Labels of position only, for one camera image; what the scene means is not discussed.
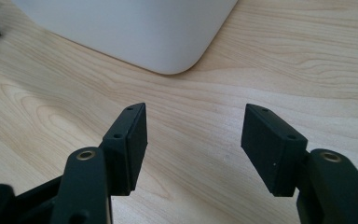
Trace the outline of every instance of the wood grain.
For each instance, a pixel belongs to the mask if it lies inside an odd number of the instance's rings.
[[[148,149],[116,223],[298,223],[240,147],[248,103],[358,167],[358,0],[240,0],[201,60],[161,76],[54,35],[0,0],[0,183],[16,193],[146,102]]]

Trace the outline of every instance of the wooden table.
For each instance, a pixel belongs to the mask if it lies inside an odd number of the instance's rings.
[[[17,194],[140,102],[149,145],[136,191],[114,199],[116,223],[297,223],[296,197],[269,194],[241,149],[248,103],[358,168],[358,0],[240,0],[175,76],[52,34],[8,0],[0,22],[0,183]]]

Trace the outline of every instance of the screw hole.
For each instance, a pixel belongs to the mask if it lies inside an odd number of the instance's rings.
[[[321,156],[327,161],[341,162],[341,158],[338,155],[331,152],[322,152]]]
[[[79,213],[73,214],[69,218],[69,224],[83,224],[86,223],[89,218],[89,213],[87,211],[81,211]]]
[[[113,134],[113,137],[114,138],[122,138],[123,135],[121,135],[120,133],[115,133],[115,134]]]
[[[95,152],[88,150],[88,151],[80,152],[76,157],[80,161],[86,161],[93,158],[94,156],[95,156]]]
[[[287,135],[287,137],[288,137],[289,139],[292,139],[292,140],[297,139],[297,138],[296,138],[294,135],[292,135],[292,134]]]

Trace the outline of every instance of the light wood surface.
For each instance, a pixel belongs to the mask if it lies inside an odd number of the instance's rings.
[[[240,0],[176,76],[54,35],[8,0],[0,24],[0,183],[17,194],[140,102],[149,145],[136,191],[114,199],[116,223],[298,223],[296,197],[270,195],[240,147],[248,103],[358,168],[358,0]]]

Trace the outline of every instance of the white appliance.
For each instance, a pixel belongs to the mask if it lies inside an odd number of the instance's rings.
[[[194,65],[237,0],[12,0],[78,44],[160,74]]]

